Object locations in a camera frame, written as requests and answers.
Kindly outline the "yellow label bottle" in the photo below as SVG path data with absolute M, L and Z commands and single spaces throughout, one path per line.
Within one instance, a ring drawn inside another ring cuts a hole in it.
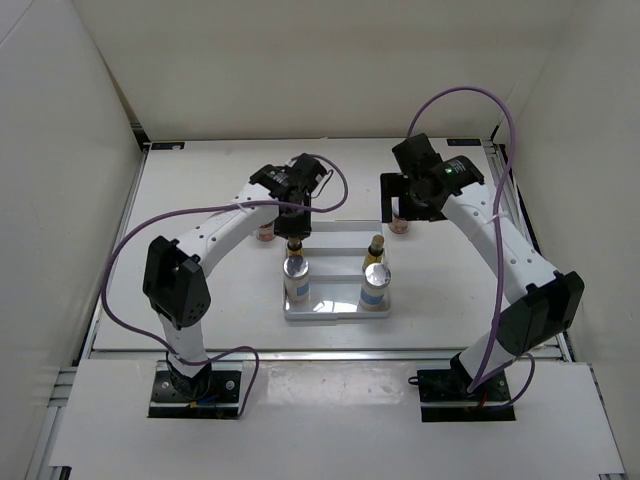
M 304 255 L 303 243 L 299 238 L 288 238 L 286 241 L 286 257 L 302 257 Z
M 362 264 L 363 272 L 366 271 L 369 265 L 381 262 L 384 255 L 384 242 L 385 238 L 381 234 L 376 234 L 372 237 Z

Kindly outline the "blue label shaker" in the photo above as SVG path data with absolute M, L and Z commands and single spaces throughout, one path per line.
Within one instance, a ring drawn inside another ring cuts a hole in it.
M 382 310 L 388 288 L 391 283 L 391 271 L 384 263 L 371 263 L 364 270 L 359 304 L 370 311 Z
M 284 287 L 290 302 L 300 302 L 309 295 L 309 263 L 304 256 L 289 256 L 283 264 Z

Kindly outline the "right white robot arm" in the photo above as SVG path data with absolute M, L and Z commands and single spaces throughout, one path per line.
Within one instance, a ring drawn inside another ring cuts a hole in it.
M 585 290 L 575 271 L 544 259 L 494 203 L 495 188 L 466 156 L 445 160 L 424 134 L 393 147 L 399 167 L 380 177 L 382 220 L 453 223 L 497 281 L 487 334 L 451 361 L 449 387 L 460 399 L 480 393 L 490 378 L 572 325 Z

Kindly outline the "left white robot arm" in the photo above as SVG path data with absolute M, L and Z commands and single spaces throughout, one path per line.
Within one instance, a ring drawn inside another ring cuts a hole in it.
M 302 253 L 311 234 L 312 193 L 328 170 L 303 153 L 283 166 L 260 168 L 223 210 L 169 240 L 154 239 L 148 248 L 143 293 L 158 314 L 171 351 L 170 380 L 188 400 L 210 390 L 208 356 L 199 322 L 211 305 L 207 277 L 238 244 L 271 224 L 291 255 Z

